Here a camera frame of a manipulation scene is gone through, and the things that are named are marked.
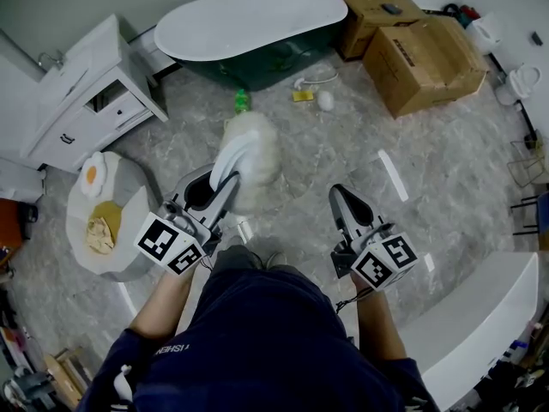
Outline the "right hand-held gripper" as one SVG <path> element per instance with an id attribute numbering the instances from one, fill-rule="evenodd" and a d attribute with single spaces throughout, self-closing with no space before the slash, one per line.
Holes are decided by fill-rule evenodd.
<path id="1" fill-rule="evenodd" d="M 329 205 L 335 226 L 343 233 L 343 241 L 330 253 L 339 278 L 354 272 L 373 291 L 380 291 L 418 263 L 409 236 L 398 232 L 393 222 L 383 223 L 378 208 L 353 187 L 333 185 Z"/>

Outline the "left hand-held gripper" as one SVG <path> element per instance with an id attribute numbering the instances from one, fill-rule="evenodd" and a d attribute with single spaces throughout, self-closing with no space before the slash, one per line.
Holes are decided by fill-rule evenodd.
<path id="1" fill-rule="evenodd" d="M 240 175 L 231 173 L 215 188 L 209 179 L 214 164 L 199 167 L 177 183 L 172 201 L 146 216 L 134 247 L 147 259 L 175 276 L 182 276 L 213 255 L 220 243 L 219 220 L 239 188 Z M 202 209 L 196 218 L 190 208 Z"/>

